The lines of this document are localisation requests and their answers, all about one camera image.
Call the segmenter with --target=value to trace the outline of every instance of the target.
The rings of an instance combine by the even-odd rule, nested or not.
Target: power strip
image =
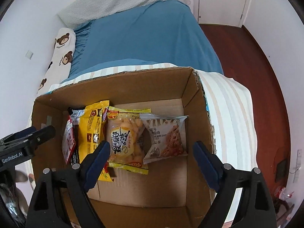
[[[301,167],[301,159],[302,159],[302,149],[298,150],[298,155],[297,155],[297,163],[295,165],[295,173],[293,177],[293,183],[298,182],[299,174],[300,174],[300,167]]]

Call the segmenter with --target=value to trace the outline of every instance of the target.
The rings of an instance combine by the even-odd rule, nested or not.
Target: red and white snack package
[[[187,155],[184,121],[187,116],[162,117],[143,113],[140,118],[151,137],[151,148],[144,164],[175,156]]]
[[[72,153],[74,151],[76,142],[73,132],[73,121],[71,117],[69,116],[69,119],[66,123],[63,138],[62,138],[62,153],[65,160],[65,163],[67,164],[72,156]]]

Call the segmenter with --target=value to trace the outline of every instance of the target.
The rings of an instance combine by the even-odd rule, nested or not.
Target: blue blanket
[[[75,33],[70,77],[95,65],[99,69],[118,66],[122,62],[117,60],[122,59],[172,63],[223,74],[216,53],[189,7],[177,0],[159,1],[92,20],[80,25]]]

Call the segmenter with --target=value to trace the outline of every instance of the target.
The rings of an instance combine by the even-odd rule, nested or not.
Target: plastic bottle
[[[288,191],[285,187],[279,186],[275,190],[275,197],[279,198],[282,201],[286,201],[287,199],[292,197],[293,192]]]

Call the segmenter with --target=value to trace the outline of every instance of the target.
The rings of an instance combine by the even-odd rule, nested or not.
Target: light switch
[[[31,59],[32,56],[33,56],[33,52],[31,52],[30,50],[28,50],[25,56],[26,56],[28,59]]]

